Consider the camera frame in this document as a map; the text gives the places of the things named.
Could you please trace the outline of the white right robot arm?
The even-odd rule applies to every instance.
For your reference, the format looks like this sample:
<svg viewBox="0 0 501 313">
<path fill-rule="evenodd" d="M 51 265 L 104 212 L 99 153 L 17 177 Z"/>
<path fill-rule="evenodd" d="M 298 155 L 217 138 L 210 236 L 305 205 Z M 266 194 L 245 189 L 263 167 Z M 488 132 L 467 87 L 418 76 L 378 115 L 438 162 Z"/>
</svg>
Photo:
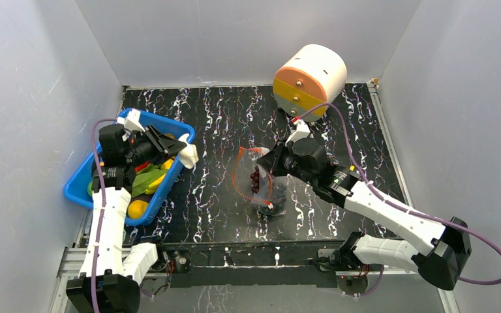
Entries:
<svg viewBox="0 0 501 313">
<path fill-rule="evenodd" d="M 291 175 L 312 187 L 316 196 L 381 224 L 398 239 L 381 239 L 359 231 L 331 253 L 320 252 L 315 264 L 323 271 L 351 271 L 366 265 L 387 265 L 419 274 L 442 290 L 453 290 L 471 255 L 466 222 L 453 217 L 454 226 L 419 217 L 395 199 L 370 190 L 356 171 L 332 164 L 323 146 L 313 138 L 279 142 L 257 160 L 258 167 L 275 177 Z"/>
</svg>

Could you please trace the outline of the red toy grapes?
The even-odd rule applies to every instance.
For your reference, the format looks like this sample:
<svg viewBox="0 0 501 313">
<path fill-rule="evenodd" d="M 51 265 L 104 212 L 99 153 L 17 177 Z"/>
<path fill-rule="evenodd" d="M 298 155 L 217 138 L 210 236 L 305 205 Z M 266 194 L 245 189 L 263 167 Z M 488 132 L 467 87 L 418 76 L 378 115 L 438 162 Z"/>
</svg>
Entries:
<svg viewBox="0 0 501 313">
<path fill-rule="evenodd" d="M 251 179 L 251 192 L 253 194 L 259 193 L 262 187 L 265 186 L 264 178 L 261 176 L 261 168 L 259 166 L 254 167 L 254 172 L 250 175 Z"/>
</svg>

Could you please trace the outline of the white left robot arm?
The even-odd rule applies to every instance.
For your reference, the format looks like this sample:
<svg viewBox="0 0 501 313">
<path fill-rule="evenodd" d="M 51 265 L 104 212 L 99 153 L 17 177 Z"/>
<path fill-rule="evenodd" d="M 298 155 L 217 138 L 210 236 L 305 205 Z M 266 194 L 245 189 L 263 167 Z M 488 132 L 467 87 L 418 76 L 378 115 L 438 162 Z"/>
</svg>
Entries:
<svg viewBox="0 0 501 313">
<path fill-rule="evenodd" d="M 161 271 L 169 261 L 159 240 L 146 239 L 123 256 L 123 231 L 136 168 L 179 158 L 192 168 L 198 161 L 189 134 L 170 137 L 149 125 L 113 123 L 91 135 L 93 147 L 93 216 L 87 250 L 66 295 L 78 312 L 137 312 L 141 284 L 149 270 Z"/>
</svg>

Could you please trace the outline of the white toy garlic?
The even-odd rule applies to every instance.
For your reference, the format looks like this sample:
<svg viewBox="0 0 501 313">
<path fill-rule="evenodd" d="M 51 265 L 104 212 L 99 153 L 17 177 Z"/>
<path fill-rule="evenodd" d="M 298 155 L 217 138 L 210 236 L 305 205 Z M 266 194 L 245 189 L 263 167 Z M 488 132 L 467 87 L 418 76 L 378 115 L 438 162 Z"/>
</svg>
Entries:
<svg viewBox="0 0 501 313">
<path fill-rule="evenodd" d="M 187 169 L 193 169 L 196 165 L 196 163 L 199 161 L 199 156 L 198 156 L 198 151 L 197 151 L 197 146 L 195 146 L 192 143 L 189 143 L 189 134 L 184 134 L 179 137 L 179 141 L 182 143 L 185 143 L 186 146 L 178 152 L 178 156 L 180 159 L 180 162 L 184 167 Z"/>
</svg>

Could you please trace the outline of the clear zip bag orange zipper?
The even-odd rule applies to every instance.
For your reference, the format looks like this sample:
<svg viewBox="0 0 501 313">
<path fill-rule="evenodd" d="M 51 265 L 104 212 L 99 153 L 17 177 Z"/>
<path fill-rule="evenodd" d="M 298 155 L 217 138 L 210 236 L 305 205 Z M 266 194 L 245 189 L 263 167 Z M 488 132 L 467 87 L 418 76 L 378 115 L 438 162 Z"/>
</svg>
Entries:
<svg viewBox="0 0 501 313">
<path fill-rule="evenodd" d="M 235 191 L 259 213 L 267 216 L 285 214 L 288 203 L 287 177 L 272 176 L 258 164 L 269 152 L 263 147 L 240 147 L 232 172 Z"/>
</svg>

